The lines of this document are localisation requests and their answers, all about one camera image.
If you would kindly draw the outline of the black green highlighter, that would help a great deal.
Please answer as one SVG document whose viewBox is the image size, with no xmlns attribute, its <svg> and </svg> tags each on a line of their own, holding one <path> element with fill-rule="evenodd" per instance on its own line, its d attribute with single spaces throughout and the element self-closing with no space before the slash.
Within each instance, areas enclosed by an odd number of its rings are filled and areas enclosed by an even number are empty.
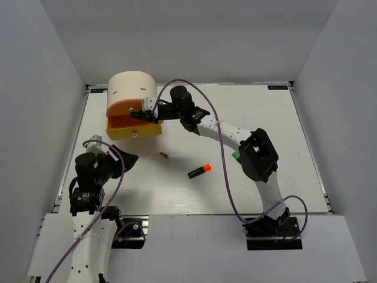
<svg viewBox="0 0 377 283">
<path fill-rule="evenodd" d="M 234 152 L 232 153 L 232 156 L 233 156 L 233 158 L 236 159 L 236 160 L 239 160 L 239 159 L 240 159 L 240 155 L 239 155 L 239 153 L 238 153 L 237 151 L 234 151 Z"/>
</svg>

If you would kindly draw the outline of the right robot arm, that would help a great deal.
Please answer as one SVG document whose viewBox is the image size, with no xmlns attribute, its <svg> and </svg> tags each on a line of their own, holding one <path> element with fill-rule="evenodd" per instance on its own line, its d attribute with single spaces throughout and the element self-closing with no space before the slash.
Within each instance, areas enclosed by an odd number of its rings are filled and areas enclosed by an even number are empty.
<svg viewBox="0 0 377 283">
<path fill-rule="evenodd" d="M 139 111 L 131 117 L 149 123 L 179 120 L 189 132 L 208 137 L 239 154 L 244 174 L 255 182 L 262 204 L 261 223 L 273 235 L 280 235 L 287 228 L 289 208 L 284 203 L 277 181 L 278 154 L 263 129 L 243 130 L 220 121 L 213 113 L 195 105 L 188 90 L 178 85 L 170 90 L 170 102 L 157 98 L 144 98 Z"/>
</svg>

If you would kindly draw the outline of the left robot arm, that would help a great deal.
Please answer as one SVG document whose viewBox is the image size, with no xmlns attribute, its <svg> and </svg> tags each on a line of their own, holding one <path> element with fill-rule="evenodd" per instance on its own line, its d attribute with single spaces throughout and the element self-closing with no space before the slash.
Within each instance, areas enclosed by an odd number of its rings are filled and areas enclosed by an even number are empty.
<svg viewBox="0 0 377 283">
<path fill-rule="evenodd" d="M 75 158 L 76 178 L 69 187 L 73 241 L 68 282 L 106 282 L 111 246 L 124 230 L 117 206 L 103 203 L 103 186 L 129 171 L 138 156 L 116 146 L 108 152 L 93 145 Z"/>
</svg>

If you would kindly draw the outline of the round cream drawer organizer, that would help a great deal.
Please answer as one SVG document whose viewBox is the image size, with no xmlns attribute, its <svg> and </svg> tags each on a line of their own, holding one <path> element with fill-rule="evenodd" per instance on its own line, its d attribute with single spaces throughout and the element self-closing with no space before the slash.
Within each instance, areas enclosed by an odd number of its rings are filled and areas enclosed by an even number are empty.
<svg viewBox="0 0 377 283">
<path fill-rule="evenodd" d="M 160 124 L 134 119 L 131 111 L 142 110 L 142 99 L 157 98 L 153 77 L 141 71 L 126 71 L 112 76 L 107 91 L 107 127 L 110 140 L 139 139 L 158 136 Z"/>
</svg>

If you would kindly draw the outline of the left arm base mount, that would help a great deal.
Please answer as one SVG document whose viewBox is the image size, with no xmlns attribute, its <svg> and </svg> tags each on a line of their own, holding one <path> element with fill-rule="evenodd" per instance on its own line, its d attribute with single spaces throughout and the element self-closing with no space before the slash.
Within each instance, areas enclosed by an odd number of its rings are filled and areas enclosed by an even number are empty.
<svg viewBox="0 0 377 283">
<path fill-rule="evenodd" d="M 115 233 L 112 249 L 142 249 L 148 234 L 149 216 L 126 216 Z"/>
</svg>

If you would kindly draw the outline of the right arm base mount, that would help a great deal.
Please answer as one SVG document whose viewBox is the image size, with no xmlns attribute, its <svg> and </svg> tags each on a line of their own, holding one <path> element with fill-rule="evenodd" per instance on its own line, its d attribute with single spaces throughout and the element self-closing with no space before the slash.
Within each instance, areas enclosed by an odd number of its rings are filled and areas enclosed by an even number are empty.
<svg viewBox="0 0 377 283">
<path fill-rule="evenodd" d="M 290 217 L 277 232 L 260 220 L 253 224 L 243 224 L 248 251 L 289 251 L 302 250 L 299 223 L 296 217 Z"/>
</svg>

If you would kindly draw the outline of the black orange highlighter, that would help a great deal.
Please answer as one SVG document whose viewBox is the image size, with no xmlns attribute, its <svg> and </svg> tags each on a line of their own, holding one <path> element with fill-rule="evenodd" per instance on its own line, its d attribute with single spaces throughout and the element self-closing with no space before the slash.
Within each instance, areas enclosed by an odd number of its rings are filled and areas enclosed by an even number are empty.
<svg viewBox="0 0 377 283">
<path fill-rule="evenodd" d="M 211 165 L 208 163 L 208 164 L 205 164 L 197 169 L 194 169 L 193 171 L 189 172 L 187 175 L 190 179 L 194 178 L 194 177 L 197 177 L 197 176 L 200 176 L 208 171 L 211 171 Z"/>
</svg>

